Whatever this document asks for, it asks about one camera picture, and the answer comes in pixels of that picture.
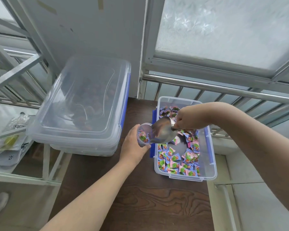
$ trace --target plastic container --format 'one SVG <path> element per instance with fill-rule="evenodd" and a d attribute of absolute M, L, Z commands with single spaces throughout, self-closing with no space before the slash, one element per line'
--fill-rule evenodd
<path fill-rule="evenodd" d="M 182 99 L 182 98 L 161 96 L 158 99 L 156 120 L 159 119 L 160 107 L 177 106 L 181 109 L 185 106 L 195 105 L 195 104 L 201 104 L 201 102 L 195 101 L 195 100 Z M 207 126 L 203 129 L 200 129 L 198 134 L 199 134 L 199 148 L 200 148 L 200 156 L 198 158 L 198 163 L 200 165 L 199 167 L 200 176 L 195 177 L 195 176 L 186 176 L 186 175 L 180 175 L 180 174 L 171 174 L 171 173 L 167 173 L 167 172 L 163 172 L 159 170 L 157 144 L 155 145 L 155 149 L 154 149 L 155 172 L 158 174 L 169 176 L 170 178 L 181 179 L 181 180 L 189 180 L 189 181 L 214 180 L 217 177 L 217 169 L 216 169 L 215 155 L 214 155 L 214 150 L 213 150 L 210 128 Z M 186 144 L 185 146 L 174 146 L 174 147 L 181 147 L 181 150 L 177 151 L 178 153 L 180 153 L 180 155 L 184 154 L 187 148 Z"/>
<path fill-rule="evenodd" d="M 151 133 L 152 132 L 151 126 L 152 126 L 151 123 L 143 123 L 138 127 L 138 129 L 137 129 L 137 141 L 138 141 L 139 146 L 144 147 L 145 145 L 150 145 L 150 140 L 147 143 L 145 143 L 144 141 L 142 141 L 139 138 L 138 133 L 139 132 Z"/>
<path fill-rule="evenodd" d="M 124 123 L 130 70 L 125 60 L 72 57 L 27 135 L 65 152 L 113 155 Z"/>

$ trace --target person's left hand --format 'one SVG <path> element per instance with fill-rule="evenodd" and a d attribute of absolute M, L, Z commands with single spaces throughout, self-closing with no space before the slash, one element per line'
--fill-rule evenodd
<path fill-rule="evenodd" d="M 141 161 L 143 155 L 150 149 L 151 145 L 146 145 L 144 147 L 140 147 L 137 142 L 137 129 L 140 124 L 135 125 L 128 132 L 125 140 L 123 142 L 120 160 L 119 162 L 124 162 L 127 164 L 132 164 L 132 166 L 136 166 Z"/>

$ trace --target shoe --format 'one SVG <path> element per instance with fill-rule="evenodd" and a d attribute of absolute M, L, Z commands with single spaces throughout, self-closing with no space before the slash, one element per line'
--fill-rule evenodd
<path fill-rule="evenodd" d="M 6 206 L 9 200 L 9 194 L 6 192 L 0 193 L 0 211 Z"/>

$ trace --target wood grain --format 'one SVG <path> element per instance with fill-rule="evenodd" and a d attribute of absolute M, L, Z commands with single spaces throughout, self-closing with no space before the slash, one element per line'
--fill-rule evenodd
<path fill-rule="evenodd" d="M 156 101 L 128 99 L 124 127 L 112 157 L 74 154 L 50 218 L 107 173 L 119 160 L 128 131 L 151 122 Z M 214 230 L 206 182 L 170 179 L 154 171 L 147 152 L 120 189 L 101 230 Z"/>

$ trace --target stainless steel scoop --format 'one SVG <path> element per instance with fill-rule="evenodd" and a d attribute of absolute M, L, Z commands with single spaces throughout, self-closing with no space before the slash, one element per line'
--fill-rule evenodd
<path fill-rule="evenodd" d="M 177 136 L 181 129 L 173 128 L 175 122 L 169 117 L 162 117 L 152 125 L 152 132 L 149 134 L 151 143 L 168 143 Z"/>

